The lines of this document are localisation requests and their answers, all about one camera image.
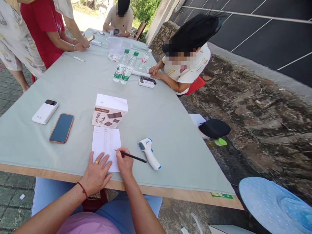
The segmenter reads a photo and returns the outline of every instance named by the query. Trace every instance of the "stone wall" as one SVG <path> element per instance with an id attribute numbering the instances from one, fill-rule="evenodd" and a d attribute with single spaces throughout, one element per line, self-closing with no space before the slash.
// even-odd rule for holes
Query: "stone wall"
<path id="1" fill-rule="evenodd" d="M 162 25 L 150 46 L 155 59 L 164 55 L 161 45 L 178 28 L 171 21 Z M 246 166 L 312 204 L 311 106 L 215 54 L 201 77 L 206 85 L 182 97 L 183 104 L 228 123 L 232 130 L 227 137 Z"/>

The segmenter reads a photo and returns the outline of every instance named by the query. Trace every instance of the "red string bracelet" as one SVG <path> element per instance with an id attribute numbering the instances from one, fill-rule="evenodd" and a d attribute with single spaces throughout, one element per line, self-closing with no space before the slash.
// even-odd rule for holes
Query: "red string bracelet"
<path id="1" fill-rule="evenodd" d="M 79 182 L 77 182 L 77 184 L 79 184 L 82 187 L 83 193 L 85 194 L 85 196 L 88 200 L 88 195 L 87 195 L 87 192 L 85 191 L 85 188 Z"/>

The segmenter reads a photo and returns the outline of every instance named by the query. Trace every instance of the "white thermometer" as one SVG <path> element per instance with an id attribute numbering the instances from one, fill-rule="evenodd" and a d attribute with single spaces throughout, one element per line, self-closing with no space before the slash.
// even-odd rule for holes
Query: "white thermometer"
<path id="1" fill-rule="evenodd" d="M 159 170 L 162 166 L 159 164 L 159 162 L 156 160 L 156 158 L 153 155 L 152 150 L 152 140 L 149 138 L 145 138 L 138 142 L 138 146 L 140 150 L 144 151 L 147 161 L 152 166 L 154 170 Z"/>

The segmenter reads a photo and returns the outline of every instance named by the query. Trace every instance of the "clear plastic bowl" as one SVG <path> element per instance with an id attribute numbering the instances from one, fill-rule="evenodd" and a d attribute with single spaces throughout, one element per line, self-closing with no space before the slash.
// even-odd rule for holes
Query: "clear plastic bowl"
<path id="1" fill-rule="evenodd" d="M 125 49 L 132 49 L 133 45 L 119 37 L 108 37 L 108 58 L 118 62 Z"/>

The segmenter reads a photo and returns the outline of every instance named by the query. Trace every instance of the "pink shirt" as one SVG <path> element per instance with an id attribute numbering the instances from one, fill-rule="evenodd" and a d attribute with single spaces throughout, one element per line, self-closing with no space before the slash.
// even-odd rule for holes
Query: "pink shirt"
<path id="1" fill-rule="evenodd" d="M 57 234 L 120 234 L 108 219 L 91 212 L 69 216 Z"/>

